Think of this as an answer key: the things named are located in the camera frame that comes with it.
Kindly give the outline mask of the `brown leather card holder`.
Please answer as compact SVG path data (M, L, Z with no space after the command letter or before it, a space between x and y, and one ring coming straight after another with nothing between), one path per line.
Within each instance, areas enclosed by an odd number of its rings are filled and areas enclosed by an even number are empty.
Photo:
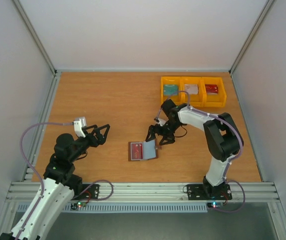
M138 160L137 161L131 161L130 160L130 143L134 143L134 141L131 141L131 142L128 143L128 161L130 161L130 162L139 162ZM161 149L161 146L157 144L156 147L157 147L156 149L159 152L159 150Z

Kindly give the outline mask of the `red VIP card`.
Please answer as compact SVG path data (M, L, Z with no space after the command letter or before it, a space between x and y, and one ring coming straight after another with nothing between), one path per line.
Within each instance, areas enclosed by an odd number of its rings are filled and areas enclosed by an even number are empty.
M130 143L130 160L131 161L143 160L143 143L141 142Z

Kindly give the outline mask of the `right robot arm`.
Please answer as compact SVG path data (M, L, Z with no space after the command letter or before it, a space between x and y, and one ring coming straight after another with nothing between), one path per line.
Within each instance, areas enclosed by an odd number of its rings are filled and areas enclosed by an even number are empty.
M158 135L162 137L159 145L173 144L176 130L184 125L202 130L212 159L203 178L201 192L207 199L215 198L227 185L226 175L230 164L243 151L244 141L232 116L227 112L204 112L187 103L175 105L171 99L163 102L161 111L168 120L155 118L156 124L149 126L146 141L150 142Z

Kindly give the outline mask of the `teal card stack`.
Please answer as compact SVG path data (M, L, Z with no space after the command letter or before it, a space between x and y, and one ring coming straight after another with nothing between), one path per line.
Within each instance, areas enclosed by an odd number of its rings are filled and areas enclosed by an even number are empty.
M163 95L164 96L177 96L179 91L178 85L175 84L164 84Z

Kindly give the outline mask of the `white card stack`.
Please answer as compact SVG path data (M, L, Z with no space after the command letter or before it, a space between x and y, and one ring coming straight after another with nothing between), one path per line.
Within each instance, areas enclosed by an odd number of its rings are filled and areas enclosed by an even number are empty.
M197 84L184 84L184 89L190 95L197 95L199 93Z

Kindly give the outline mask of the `red card stack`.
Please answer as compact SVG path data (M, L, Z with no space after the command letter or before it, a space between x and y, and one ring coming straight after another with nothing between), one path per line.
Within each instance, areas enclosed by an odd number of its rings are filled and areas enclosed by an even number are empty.
M207 95L217 95L219 88L216 84L205 84L205 90Z

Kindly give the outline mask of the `left yellow bin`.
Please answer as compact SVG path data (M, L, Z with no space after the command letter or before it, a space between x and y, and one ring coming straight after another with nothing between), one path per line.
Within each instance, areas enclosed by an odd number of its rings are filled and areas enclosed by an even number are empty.
M179 105L182 103L182 94L179 92L181 77L180 76L162 76L161 77L161 104L168 98Z

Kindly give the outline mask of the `middle yellow bin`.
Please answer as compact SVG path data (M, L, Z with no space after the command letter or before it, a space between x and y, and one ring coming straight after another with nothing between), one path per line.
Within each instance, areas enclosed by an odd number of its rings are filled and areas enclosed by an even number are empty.
M181 92L181 102L189 102L195 108L204 106L206 100L205 85L201 77L183 76L180 80L180 88L188 94Z

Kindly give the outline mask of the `right yellow bin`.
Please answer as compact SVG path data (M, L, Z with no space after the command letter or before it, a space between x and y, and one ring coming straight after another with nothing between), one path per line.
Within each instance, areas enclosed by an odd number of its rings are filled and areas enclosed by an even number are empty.
M227 102L227 93L221 77L202 77L206 100L206 108L224 108Z

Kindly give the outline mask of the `left small circuit board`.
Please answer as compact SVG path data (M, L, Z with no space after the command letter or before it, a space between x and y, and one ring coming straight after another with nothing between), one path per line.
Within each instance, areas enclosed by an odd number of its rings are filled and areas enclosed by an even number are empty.
M83 208L87 205L85 202L77 202L77 203L71 203L70 209L73 211L76 211L77 209Z

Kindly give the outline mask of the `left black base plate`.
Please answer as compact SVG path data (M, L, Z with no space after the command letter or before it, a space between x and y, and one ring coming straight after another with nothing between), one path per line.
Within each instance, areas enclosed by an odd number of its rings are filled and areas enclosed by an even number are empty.
M99 188L100 185L99 184L93 184L91 187L89 187L85 192L83 192L82 194L78 195L77 197L74 198L74 200L79 200L79 201L86 201L88 199L92 200L96 200L98 199L98 195L99 195Z

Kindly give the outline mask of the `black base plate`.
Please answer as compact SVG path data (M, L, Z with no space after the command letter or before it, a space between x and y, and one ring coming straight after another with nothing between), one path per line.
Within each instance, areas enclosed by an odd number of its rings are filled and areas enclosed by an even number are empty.
M99 184L93 184L91 187L89 187L85 192L83 192L82 194L78 195L77 197L74 198L74 200L79 200L79 201L86 201L88 199L92 200L96 200L98 199L98 195L99 195L99 188L100 185Z
M188 184L187 196L188 200L232 200L232 193L230 186L226 183L222 183L219 186L212 187L211 185L206 186L203 184Z

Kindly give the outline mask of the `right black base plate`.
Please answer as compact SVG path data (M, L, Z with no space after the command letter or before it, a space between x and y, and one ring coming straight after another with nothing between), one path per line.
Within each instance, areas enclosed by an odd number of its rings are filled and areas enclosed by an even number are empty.
M211 185L206 186L203 184L188 184L187 196L188 200L232 200L232 193L230 186L226 183L222 183L219 186L212 187Z

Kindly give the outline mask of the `left aluminium frame post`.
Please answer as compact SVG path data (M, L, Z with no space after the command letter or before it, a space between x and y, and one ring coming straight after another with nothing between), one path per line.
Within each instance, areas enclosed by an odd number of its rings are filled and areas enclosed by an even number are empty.
M57 70L54 67L54 64L52 63L48 53L46 52L38 34L36 33L35 28L32 25L32 22L30 21L21 1L19 0L12 0L11 1L15 7L15 9L17 10L18 14L20 15L24 25L26 26L29 34L31 35L33 41L35 42L37 48L39 49L42 57L44 58L48 68L50 69L51 73L53 76L56 76Z

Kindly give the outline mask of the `aluminium frame post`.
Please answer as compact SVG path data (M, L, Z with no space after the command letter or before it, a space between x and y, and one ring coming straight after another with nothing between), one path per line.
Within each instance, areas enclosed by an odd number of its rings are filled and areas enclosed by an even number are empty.
M15 9L17 10L18 14L20 15L24 25L26 26L29 34L31 35L33 41L35 42L37 48L39 49L42 57L44 58L48 68L50 69L51 73L53 76L56 76L57 70L54 67L54 64L52 63L48 53L46 52L38 34L36 33L35 28L32 25L32 22L30 21L21 1L19 0L12 0L11 1L15 7Z
M242 45L237 57L235 58L229 73L230 75L233 75L236 71L238 65L242 61L243 57L245 56L245 53L249 49L250 45L252 44L253 40L255 39L257 33L259 32L261 26L263 25L264 21L266 20L269 12L271 11L273 5L275 4L276 0L267 0L259 13L253 27L251 28L244 44Z

